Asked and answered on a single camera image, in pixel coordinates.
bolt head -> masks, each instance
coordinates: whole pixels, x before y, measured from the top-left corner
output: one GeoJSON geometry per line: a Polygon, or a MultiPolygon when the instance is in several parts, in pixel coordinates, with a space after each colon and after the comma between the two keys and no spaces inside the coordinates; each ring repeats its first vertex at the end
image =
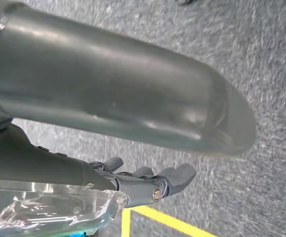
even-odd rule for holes
{"type": "Polygon", "coordinates": [[[155,201],[160,200],[161,198],[161,190],[160,188],[155,188],[152,197],[155,201]]]}

gray carpet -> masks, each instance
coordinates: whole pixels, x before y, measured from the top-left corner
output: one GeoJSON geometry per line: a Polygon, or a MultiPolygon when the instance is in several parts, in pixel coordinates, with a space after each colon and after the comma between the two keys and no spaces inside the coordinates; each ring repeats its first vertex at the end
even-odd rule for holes
{"type": "MultiPolygon", "coordinates": [[[[72,129],[17,120],[34,144],[85,160],[121,156],[125,168],[160,171],[189,162],[185,192],[157,205],[220,237],[286,237],[286,0],[28,0],[211,65],[242,92],[259,121],[258,139],[237,158],[209,158],[72,129]]],[[[184,236],[135,214],[131,236],[184,236]]],[[[103,236],[118,236],[120,219],[103,236]]]]}

clear plastic wrap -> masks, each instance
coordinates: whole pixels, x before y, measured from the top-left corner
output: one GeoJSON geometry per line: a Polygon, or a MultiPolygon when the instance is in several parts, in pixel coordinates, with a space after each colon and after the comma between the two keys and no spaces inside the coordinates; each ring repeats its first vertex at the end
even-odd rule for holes
{"type": "Polygon", "coordinates": [[[104,227],[125,207],[117,191],[0,180],[0,237],[63,237],[104,227]]]}

yellow tape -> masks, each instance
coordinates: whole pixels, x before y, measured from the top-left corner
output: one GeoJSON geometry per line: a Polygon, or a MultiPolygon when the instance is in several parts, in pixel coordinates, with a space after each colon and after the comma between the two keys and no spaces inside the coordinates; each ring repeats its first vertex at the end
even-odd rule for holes
{"type": "Polygon", "coordinates": [[[126,208],[122,213],[122,237],[130,237],[131,210],[157,221],[192,237],[217,237],[172,216],[164,214],[148,206],[126,208]]]}
{"type": "Polygon", "coordinates": [[[130,222],[131,219],[131,210],[125,208],[122,211],[122,225],[121,229],[121,237],[130,237],[130,222]]]}

plastic film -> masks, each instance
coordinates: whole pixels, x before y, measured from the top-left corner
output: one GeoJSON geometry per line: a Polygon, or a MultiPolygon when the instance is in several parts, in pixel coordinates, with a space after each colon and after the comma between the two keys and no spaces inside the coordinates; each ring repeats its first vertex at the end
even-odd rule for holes
{"type": "Polygon", "coordinates": [[[122,192],[91,186],[0,181],[0,237],[90,233],[106,226],[127,202],[122,192]]]}

